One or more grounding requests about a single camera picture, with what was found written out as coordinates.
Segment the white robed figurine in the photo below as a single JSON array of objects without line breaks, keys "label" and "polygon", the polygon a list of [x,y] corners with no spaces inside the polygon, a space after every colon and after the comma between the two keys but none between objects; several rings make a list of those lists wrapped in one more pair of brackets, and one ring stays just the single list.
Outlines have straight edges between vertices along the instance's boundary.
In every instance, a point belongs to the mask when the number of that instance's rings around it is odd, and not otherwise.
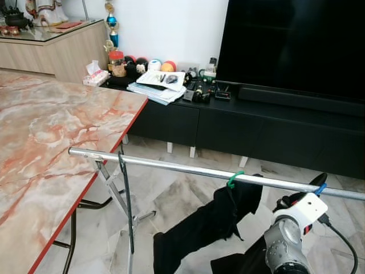
[{"label": "white robed figurine", "polygon": [[57,26],[70,20],[63,11],[62,0],[26,0],[25,8],[34,26]]}]

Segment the stack of white papers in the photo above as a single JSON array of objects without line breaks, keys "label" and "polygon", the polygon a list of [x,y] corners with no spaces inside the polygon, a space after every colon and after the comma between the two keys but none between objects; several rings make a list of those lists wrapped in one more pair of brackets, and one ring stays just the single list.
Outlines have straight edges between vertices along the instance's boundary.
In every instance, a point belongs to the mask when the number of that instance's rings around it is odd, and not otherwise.
[{"label": "stack of white papers", "polygon": [[126,89],[167,106],[185,94],[184,80],[185,73],[182,71],[146,71]]}]

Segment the green clothes hanger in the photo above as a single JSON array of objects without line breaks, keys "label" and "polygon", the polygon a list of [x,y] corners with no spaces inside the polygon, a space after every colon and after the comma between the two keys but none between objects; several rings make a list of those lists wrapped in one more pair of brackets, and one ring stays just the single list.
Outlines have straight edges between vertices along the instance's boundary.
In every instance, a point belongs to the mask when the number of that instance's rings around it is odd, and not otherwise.
[{"label": "green clothes hanger", "polygon": [[230,176],[229,180],[226,183],[226,186],[232,190],[236,186],[236,184],[235,184],[236,178],[238,176],[244,175],[244,174],[245,174],[245,172],[243,170],[235,172],[234,175]]}]

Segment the small clear bottle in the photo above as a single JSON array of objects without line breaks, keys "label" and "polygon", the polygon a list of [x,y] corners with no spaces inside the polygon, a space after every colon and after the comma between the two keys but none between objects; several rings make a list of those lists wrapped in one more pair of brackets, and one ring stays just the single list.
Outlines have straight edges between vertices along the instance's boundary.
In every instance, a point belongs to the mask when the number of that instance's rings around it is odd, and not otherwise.
[{"label": "small clear bottle", "polygon": [[208,76],[208,78],[216,78],[216,68],[217,68],[217,58],[209,58],[209,63],[204,70],[203,75]]}]

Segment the pink tissue box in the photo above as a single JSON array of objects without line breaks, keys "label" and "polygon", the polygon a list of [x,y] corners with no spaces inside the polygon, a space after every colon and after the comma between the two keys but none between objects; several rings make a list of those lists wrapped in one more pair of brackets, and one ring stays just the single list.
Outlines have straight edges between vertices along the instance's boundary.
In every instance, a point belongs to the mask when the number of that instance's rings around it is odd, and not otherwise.
[{"label": "pink tissue box", "polygon": [[83,78],[85,86],[101,86],[111,76],[109,71],[102,70],[97,60],[93,60],[86,66],[87,75]]}]

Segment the black shirt green print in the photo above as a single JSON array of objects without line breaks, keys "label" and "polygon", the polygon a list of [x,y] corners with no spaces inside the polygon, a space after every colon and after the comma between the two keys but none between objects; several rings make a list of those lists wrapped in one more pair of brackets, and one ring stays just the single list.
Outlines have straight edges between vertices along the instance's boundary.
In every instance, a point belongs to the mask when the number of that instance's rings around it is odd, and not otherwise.
[{"label": "black shirt green print", "polygon": [[217,240],[240,236],[237,224],[254,214],[261,201],[263,186],[234,181],[233,186],[215,190],[208,204],[196,209],[166,232],[153,236],[154,274],[174,274],[190,253]]}]

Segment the red lid jar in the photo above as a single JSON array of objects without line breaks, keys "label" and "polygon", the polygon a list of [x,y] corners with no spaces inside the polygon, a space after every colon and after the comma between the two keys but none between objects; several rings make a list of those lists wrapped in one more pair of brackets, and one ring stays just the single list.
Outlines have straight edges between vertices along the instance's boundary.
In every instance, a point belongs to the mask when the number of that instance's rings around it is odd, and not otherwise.
[{"label": "red lid jar", "polygon": [[109,69],[113,76],[126,76],[126,68],[124,61],[124,54],[119,50],[112,50],[108,52],[109,55]]}]

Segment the black television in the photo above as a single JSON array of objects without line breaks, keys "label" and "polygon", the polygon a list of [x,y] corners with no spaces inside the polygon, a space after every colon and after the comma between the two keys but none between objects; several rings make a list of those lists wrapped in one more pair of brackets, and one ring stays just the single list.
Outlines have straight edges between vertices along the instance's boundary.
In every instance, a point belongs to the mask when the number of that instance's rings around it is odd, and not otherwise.
[{"label": "black television", "polygon": [[217,77],[363,101],[363,4],[229,0]]}]

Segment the light wooden sideboard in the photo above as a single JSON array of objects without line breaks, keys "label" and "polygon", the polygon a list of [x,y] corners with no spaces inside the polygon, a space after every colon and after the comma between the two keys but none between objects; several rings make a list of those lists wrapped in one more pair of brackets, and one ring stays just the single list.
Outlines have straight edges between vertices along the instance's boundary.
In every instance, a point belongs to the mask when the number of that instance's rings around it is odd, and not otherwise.
[{"label": "light wooden sideboard", "polygon": [[107,38],[106,25],[100,20],[64,33],[37,27],[21,35],[0,35],[0,70],[81,83],[88,75],[86,66],[93,61],[107,68]]}]

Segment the black clothes hanger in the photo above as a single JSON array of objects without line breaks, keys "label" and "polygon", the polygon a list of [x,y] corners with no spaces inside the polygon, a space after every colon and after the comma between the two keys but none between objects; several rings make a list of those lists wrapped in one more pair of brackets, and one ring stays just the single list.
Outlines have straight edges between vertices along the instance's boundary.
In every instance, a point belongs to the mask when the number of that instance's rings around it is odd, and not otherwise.
[{"label": "black clothes hanger", "polygon": [[128,173],[126,169],[126,163],[123,160],[122,156],[124,154],[123,145],[120,144],[117,152],[118,163],[120,165],[120,171],[123,176],[123,183],[124,183],[124,194],[125,194],[125,213],[128,219],[128,232],[129,232],[129,247],[130,247],[130,254],[135,253],[135,232],[133,231],[133,213],[131,211],[131,194],[129,190],[129,181],[128,181]]}]

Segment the marble pattern folding table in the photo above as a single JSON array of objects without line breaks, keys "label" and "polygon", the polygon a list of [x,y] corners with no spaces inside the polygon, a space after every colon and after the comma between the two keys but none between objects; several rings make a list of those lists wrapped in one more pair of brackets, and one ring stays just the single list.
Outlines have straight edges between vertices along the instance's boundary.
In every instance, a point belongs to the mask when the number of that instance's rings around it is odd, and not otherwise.
[{"label": "marble pattern folding table", "polygon": [[0,71],[0,274],[31,274],[146,96]]}]

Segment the black incense pot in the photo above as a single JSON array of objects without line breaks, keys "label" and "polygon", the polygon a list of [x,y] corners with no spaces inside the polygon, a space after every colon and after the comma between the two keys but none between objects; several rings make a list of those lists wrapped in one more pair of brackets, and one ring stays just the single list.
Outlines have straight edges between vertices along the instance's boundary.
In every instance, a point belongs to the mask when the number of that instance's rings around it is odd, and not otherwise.
[{"label": "black incense pot", "polygon": [[5,16],[8,26],[15,26],[19,29],[28,29],[32,26],[32,21],[24,15],[17,7],[0,7],[0,13]]}]

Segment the black television console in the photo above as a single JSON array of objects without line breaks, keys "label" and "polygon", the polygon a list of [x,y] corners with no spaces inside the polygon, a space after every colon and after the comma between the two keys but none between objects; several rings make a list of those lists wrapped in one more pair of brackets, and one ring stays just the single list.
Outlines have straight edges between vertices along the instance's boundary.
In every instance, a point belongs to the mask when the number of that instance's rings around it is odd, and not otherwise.
[{"label": "black television console", "polygon": [[131,135],[363,179],[365,118],[237,98],[148,102]]}]

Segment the black plush ball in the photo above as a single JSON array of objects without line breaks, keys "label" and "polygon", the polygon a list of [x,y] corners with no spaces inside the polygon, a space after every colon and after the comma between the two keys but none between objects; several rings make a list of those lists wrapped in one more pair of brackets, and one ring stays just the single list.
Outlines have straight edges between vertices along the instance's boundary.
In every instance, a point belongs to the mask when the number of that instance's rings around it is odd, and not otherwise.
[{"label": "black plush ball", "polygon": [[148,70],[148,60],[145,57],[135,58],[132,55],[124,57],[126,76],[139,76]]}]

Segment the black soundbar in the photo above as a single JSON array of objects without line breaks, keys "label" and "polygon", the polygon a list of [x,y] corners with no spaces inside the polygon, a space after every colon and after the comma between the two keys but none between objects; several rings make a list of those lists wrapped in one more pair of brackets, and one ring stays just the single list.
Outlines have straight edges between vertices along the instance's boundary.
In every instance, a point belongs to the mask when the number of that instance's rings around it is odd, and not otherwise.
[{"label": "black soundbar", "polygon": [[339,113],[342,115],[365,116],[365,102],[363,100],[305,91],[251,86],[250,84],[246,86],[243,84],[239,89],[237,98],[309,110]]}]

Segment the silver clothes rack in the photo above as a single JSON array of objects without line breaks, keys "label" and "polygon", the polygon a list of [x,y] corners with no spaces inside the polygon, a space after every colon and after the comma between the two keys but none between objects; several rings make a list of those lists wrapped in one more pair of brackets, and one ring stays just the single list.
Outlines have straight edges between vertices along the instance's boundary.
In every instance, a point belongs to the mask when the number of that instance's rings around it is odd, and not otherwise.
[{"label": "silver clothes rack", "polygon": [[[104,182],[106,183],[108,191],[112,196],[112,200],[117,203],[121,211],[127,217],[125,213],[126,207],[123,176],[120,171],[117,154],[104,153],[101,151],[87,150],[82,148],[70,148],[68,149],[68,153],[71,156],[82,156],[86,159],[96,162],[96,169],[98,170],[98,173],[104,177]],[[128,164],[133,164],[144,167],[159,168],[162,170],[201,175],[210,178],[225,179],[226,181],[229,180],[230,176],[234,175],[234,173],[227,171],[212,170],[203,167],[187,166],[183,164],[156,161],[152,159],[144,159],[127,155],[123,155],[122,158],[126,163],[126,167]],[[313,192],[317,190],[316,186],[311,186],[308,184],[294,183],[277,179],[268,179],[261,176],[246,174],[238,176],[236,178],[236,181],[256,184],[259,186],[268,186],[271,188],[280,188],[281,190],[290,190],[295,192]],[[357,191],[345,191],[338,190],[337,188],[326,188],[321,194],[336,196],[337,198],[358,199],[360,201],[365,201],[365,194]],[[138,224],[139,221],[141,221],[141,219],[154,216],[154,214],[156,213],[149,212],[144,214],[143,216],[135,216],[133,214],[133,230],[135,230],[135,226]],[[339,235],[343,242],[349,247],[352,256],[354,257],[354,268],[352,269],[350,274],[356,274],[356,270],[358,267],[358,254],[354,249],[354,246],[350,243],[349,240],[347,240],[344,235],[342,235],[341,232],[339,232],[331,224],[331,222],[326,217],[323,217],[323,215],[320,216],[316,222],[320,222],[326,227],[329,227],[329,229]],[[271,225],[271,228],[264,234],[266,240],[271,241],[271,245],[269,246],[270,253],[267,255],[267,258],[274,259],[273,261],[271,261],[271,263],[268,264],[273,265],[274,267],[280,267],[284,265],[284,263],[299,263],[300,265],[306,265],[307,261],[303,258],[300,249],[294,249],[295,247],[300,248],[301,245],[294,244],[294,239],[289,236],[289,230],[285,228],[286,222],[294,223],[299,229],[299,225],[297,224],[297,222],[294,221],[294,219],[281,216],[278,219],[275,219],[274,223]],[[130,254],[130,247],[128,243],[126,263],[126,269],[128,274],[133,274],[134,257],[135,254]]]}]

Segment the white blue ball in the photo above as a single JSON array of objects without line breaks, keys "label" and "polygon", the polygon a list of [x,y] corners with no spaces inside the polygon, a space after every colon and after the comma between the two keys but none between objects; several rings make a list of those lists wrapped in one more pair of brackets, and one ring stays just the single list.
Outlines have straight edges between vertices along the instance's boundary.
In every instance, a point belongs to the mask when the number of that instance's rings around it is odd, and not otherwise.
[{"label": "white blue ball", "polygon": [[156,58],[148,62],[148,71],[161,71],[162,62]]}]

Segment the blue gold trophy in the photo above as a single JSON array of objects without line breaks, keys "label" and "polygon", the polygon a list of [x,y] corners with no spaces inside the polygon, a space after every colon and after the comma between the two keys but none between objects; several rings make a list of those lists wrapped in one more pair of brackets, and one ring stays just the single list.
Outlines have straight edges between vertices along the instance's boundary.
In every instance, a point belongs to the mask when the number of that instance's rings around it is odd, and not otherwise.
[{"label": "blue gold trophy", "polygon": [[109,39],[106,41],[106,45],[104,45],[104,47],[107,52],[115,51],[119,47],[119,21],[114,14],[115,9],[112,4],[112,0],[105,0],[104,7],[108,13],[105,18],[105,23],[107,25],[107,29],[109,29]]}]

